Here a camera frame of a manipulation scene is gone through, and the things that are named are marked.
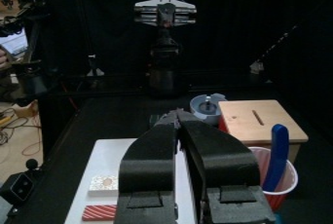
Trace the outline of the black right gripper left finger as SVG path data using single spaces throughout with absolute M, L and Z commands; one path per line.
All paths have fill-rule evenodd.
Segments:
M 124 152 L 115 224 L 175 224 L 177 130 L 177 114 L 171 111 Z

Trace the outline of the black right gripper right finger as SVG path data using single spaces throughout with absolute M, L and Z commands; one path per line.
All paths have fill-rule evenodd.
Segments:
M 274 224 L 252 150 L 189 112 L 177 118 L 198 224 Z

